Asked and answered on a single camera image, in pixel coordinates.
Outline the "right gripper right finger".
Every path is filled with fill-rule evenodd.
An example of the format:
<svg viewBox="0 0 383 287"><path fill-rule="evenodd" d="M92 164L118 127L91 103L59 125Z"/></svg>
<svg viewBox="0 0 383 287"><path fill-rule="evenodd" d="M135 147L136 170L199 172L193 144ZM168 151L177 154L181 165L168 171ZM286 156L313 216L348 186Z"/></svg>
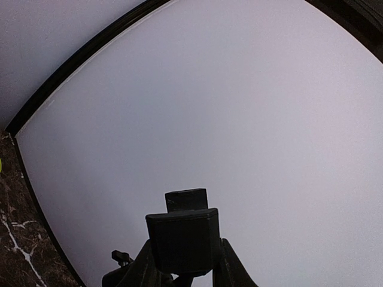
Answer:
<svg viewBox="0 0 383 287"><path fill-rule="evenodd" d="M213 269L213 287L258 287L227 239L221 239L221 254Z"/></svg>

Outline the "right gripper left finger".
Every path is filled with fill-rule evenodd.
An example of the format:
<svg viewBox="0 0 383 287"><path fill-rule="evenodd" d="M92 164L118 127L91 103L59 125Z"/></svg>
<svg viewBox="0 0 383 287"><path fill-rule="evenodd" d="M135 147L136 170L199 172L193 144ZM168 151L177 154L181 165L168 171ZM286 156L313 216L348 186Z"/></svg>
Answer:
<svg viewBox="0 0 383 287"><path fill-rule="evenodd" d="M147 240L136 259L124 267L115 269L102 278L102 286L155 286L156 268L151 251L150 240Z"/></svg>

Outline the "tall black clamp phone stand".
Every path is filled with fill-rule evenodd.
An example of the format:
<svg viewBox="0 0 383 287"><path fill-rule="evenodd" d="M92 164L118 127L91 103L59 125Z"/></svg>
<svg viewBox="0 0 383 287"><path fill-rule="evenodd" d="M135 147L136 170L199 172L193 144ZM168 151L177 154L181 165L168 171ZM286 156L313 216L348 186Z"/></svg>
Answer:
<svg viewBox="0 0 383 287"><path fill-rule="evenodd" d="M218 210L208 206L204 188L166 193L166 213L145 217L156 268L155 286L191 286L193 279L219 262L221 240ZM132 259L113 251L120 267Z"/></svg>

